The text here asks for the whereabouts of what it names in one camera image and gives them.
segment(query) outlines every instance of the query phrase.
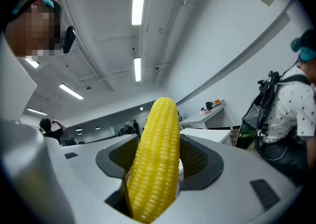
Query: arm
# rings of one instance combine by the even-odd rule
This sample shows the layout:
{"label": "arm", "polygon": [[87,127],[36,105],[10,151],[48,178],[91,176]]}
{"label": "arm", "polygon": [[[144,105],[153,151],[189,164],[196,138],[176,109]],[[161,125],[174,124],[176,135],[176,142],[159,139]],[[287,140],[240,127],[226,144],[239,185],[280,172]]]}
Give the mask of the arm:
{"label": "arm", "polygon": [[306,138],[307,162],[310,170],[316,167],[316,137]]}
{"label": "arm", "polygon": [[57,124],[62,130],[63,130],[63,132],[65,133],[65,131],[66,131],[66,127],[63,125],[63,124],[61,124],[59,121],[57,121],[57,120],[52,120],[51,121],[51,124]]}

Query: black shirt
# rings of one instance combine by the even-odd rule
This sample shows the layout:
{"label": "black shirt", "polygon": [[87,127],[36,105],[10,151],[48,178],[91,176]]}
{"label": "black shirt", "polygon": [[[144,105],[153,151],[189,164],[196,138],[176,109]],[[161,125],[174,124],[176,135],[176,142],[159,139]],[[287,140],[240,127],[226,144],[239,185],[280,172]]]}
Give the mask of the black shirt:
{"label": "black shirt", "polygon": [[62,128],[60,129],[57,129],[56,131],[49,131],[45,134],[43,134],[44,136],[46,137],[51,137],[51,138],[55,138],[58,142],[59,142],[59,145],[60,145],[60,137],[64,134],[64,131]]}
{"label": "black shirt", "polygon": [[133,126],[134,126],[134,128],[135,128],[136,131],[139,131],[139,125],[138,125],[137,122],[134,122],[134,123],[133,123]]}

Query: shirt sleeve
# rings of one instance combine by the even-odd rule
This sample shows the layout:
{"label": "shirt sleeve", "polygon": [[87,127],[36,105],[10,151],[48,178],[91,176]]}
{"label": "shirt sleeve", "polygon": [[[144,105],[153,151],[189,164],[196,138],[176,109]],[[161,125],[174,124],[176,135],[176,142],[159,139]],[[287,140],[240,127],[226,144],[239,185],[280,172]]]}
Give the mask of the shirt sleeve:
{"label": "shirt sleeve", "polygon": [[316,136],[316,105],[313,95],[306,97],[297,109],[297,135]]}
{"label": "shirt sleeve", "polygon": [[59,139],[63,134],[64,134],[64,131],[62,128],[59,128],[56,131],[54,131],[54,136],[56,137],[56,139]]}

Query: backpack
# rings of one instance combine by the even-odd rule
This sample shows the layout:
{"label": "backpack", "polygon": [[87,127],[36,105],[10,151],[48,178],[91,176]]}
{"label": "backpack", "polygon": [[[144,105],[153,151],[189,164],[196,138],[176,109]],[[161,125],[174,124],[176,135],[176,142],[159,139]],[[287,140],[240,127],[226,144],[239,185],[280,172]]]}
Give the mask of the backpack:
{"label": "backpack", "polygon": [[[279,76],[278,72],[270,71],[268,79],[258,82],[258,84],[260,84],[260,93],[256,98],[254,98],[248,111],[242,118],[242,123],[246,125],[247,130],[254,131],[253,136],[255,140],[259,138],[259,136],[257,135],[259,129],[261,130],[261,132],[265,132],[268,129],[268,125],[265,124],[264,121],[270,110],[270,106],[272,104],[272,101],[274,100],[278,88],[281,85],[286,85],[293,82],[301,82],[310,85],[310,82],[304,75],[293,75],[281,80],[283,75]],[[258,141],[255,141],[255,144],[255,147],[258,150]]]}

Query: yellow corn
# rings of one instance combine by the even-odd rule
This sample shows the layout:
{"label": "yellow corn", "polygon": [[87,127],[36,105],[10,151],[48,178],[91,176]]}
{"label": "yellow corn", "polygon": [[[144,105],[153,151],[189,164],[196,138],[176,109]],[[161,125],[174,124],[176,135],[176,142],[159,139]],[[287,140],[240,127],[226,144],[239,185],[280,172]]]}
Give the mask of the yellow corn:
{"label": "yellow corn", "polygon": [[180,159],[180,126],[175,103],[155,101],[127,182],[134,219],[154,221],[175,199]]}

